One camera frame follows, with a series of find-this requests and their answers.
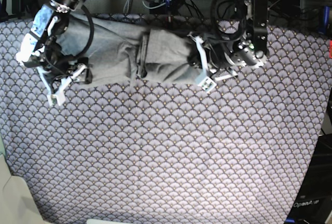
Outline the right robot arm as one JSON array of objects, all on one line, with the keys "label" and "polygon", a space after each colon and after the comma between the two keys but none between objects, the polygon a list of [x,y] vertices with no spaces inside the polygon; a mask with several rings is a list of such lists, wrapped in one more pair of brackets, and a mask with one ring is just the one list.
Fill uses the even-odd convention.
[{"label": "right robot arm", "polygon": [[[94,38],[94,25],[86,0],[49,0],[35,15],[30,31],[25,35],[16,60],[27,68],[37,68],[48,94],[49,105],[61,106],[65,102],[65,89],[71,83],[90,84],[92,73],[85,56]],[[89,37],[81,52],[64,55],[57,44],[69,24],[69,15],[77,8],[86,14]]]}]

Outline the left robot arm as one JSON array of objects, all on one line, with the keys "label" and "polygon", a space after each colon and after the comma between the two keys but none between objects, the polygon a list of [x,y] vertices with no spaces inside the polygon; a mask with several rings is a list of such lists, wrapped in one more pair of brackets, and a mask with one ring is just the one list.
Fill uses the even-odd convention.
[{"label": "left robot arm", "polygon": [[[220,6],[231,3],[234,6],[234,20],[237,29],[228,33],[223,31]],[[201,69],[195,83],[209,93],[217,82],[237,77],[236,67],[262,67],[268,56],[267,23],[268,0],[212,0],[210,20],[213,33],[196,34],[188,37],[195,43],[198,58],[190,59],[191,66]]]}]

